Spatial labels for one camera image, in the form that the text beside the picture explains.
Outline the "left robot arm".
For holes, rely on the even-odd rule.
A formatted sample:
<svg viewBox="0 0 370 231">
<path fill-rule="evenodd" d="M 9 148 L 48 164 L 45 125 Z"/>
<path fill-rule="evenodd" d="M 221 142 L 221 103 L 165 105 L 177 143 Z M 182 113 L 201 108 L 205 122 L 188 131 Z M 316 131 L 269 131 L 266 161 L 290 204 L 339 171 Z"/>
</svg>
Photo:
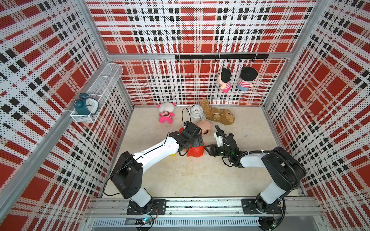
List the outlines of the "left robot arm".
<svg viewBox="0 0 370 231">
<path fill-rule="evenodd" d="M 132 209 L 150 214 L 155 209 L 154 198 L 142 186 L 143 174 L 166 157 L 202 144 L 202 129 L 188 121 L 181 132 L 168 133 L 163 141 L 146 150 L 121 154 L 108 180 L 123 198 L 131 199 Z"/>
</svg>

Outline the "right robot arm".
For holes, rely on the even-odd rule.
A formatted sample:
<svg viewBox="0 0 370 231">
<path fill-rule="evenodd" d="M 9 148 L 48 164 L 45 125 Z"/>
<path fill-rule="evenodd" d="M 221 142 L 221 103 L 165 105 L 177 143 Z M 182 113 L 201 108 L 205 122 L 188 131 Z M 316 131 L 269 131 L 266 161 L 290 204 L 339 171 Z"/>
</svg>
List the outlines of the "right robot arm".
<svg viewBox="0 0 370 231">
<path fill-rule="evenodd" d="M 205 146 L 205 151 L 213 157 L 227 160 L 228 167 L 265 168 L 272 182 L 261 191 L 254 200 L 247 204 L 247 211 L 261 214 L 281 213 L 277 209 L 282 199 L 291 191 L 300 187 L 301 180 L 306 176 L 306 169 L 282 147 L 272 150 L 241 151 L 233 134 L 215 133 L 217 144 Z"/>
</svg>

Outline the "pink piggy bank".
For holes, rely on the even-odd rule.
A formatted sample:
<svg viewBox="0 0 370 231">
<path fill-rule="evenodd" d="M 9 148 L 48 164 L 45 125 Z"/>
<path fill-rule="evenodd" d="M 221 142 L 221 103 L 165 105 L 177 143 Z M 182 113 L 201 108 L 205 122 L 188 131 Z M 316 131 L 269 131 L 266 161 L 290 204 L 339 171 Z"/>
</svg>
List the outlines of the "pink piggy bank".
<svg viewBox="0 0 370 231">
<path fill-rule="evenodd" d="M 197 123 L 197 126 L 202 130 L 202 136 L 211 135 L 212 133 L 212 124 L 206 119 L 202 119 Z"/>
</svg>

